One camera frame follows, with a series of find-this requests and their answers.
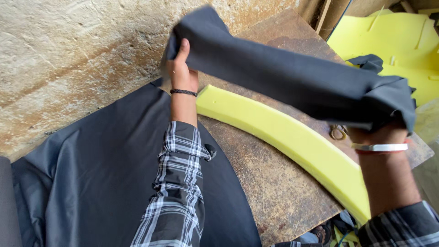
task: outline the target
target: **wooden table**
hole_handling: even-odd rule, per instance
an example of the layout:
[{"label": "wooden table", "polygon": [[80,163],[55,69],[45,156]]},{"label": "wooden table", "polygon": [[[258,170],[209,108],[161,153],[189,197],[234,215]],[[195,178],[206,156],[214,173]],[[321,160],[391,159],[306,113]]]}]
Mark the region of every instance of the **wooden table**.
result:
[{"label": "wooden table", "polygon": [[[237,37],[344,63],[293,10],[285,10]],[[201,73],[199,90],[208,84],[252,98],[300,120],[358,162],[358,156],[350,148],[350,140],[331,139],[326,122],[314,120],[262,94]],[[293,240],[343,210],[319,182],[274,147],[217,120],[204,116],[199,116],[199,120],[235,169],[252,208],[263,246]],[[417,166],[431,157],[433,152],[417,135],[412,139],[414,144],[409,151],[410,163]]]}]

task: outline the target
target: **hand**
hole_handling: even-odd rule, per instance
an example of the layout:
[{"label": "hand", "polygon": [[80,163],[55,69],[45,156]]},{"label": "hand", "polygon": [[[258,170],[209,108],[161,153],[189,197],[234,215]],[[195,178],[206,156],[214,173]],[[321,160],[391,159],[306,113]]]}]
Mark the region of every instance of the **hand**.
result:
[{"label": "hand", "polygon": [[187,39],[181,40],[180,50],[174,60],[168,60],[166,67],[171,77],[172,89],[198,91],[198,71],[189,69],[186,59],[189,55],[190,45]]},{"label": "hand", "polygon": [[400,144],[407,137],[407,129],[399,121],[393,121],[373,133],[355,128],[348,128],[348,133],[352,142],[363,145]]}]

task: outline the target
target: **wrinkled fabric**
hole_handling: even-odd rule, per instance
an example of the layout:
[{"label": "wrinkled fabric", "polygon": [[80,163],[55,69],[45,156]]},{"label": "wrinkled fabric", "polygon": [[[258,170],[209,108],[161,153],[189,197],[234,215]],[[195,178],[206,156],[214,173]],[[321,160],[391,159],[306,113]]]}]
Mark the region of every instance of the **wrinkled fabric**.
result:
[{"label": "wrinkled fabric", "polygon": [[348,59],[353,65],[359,65],[360,68],[369,70],[376,74],[383,70],[383,60],[377,55],[369,54],[365,56],[359,56],[356,58]]},{"label": "wrinkled fabric", "polygon": [[162,58],[174,59],[182,38],[191,44],[189,67],[292,105],[335,124],[374,130],[394,118],[413,132],[415,108],[407,79],[285,51],[230,35],[211,7],[173,28]]},{"label": "wrinkled fabric", "polygon": [[[55,132],[12,164],[24,247],[129,246],[155,193],[170,97],[153,84]],[[230,162],[201,160],[205,226],[200,246],[261,246]]]}]

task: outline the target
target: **rolled-up sleeve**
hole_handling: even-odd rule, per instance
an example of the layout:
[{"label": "rolled-up sleeve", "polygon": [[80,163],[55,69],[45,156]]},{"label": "rolled-up sleeve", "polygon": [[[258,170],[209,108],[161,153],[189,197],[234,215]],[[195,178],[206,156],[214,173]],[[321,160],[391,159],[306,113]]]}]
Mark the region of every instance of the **rolled-up sleeve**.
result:
[{"label": "rolled-up sleeve", "polygon": [[419,202],[382,213],[358,232],[361,246],[439,246],[439,217]]},{"label": "rolled-up sleeve", "polygon": [[204,225],[200,158],[216,152],[194,126],[173,121],[165,133],[153,183],[157,193],[141,218],[132,247],[198,246]]}]

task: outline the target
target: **curved foam strip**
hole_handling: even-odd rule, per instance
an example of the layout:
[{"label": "curved foam strip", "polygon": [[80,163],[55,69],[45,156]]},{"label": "curved foam strip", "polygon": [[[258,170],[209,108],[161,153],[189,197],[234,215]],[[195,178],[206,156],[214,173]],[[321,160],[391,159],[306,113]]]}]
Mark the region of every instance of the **curved foam strip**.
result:
[{"label": "curved foam strip", "polygon": [[317,179],[361,225],[371,218],[358,164],[300,121],[212,85],[199,93],[197,113],[264,140]]}]

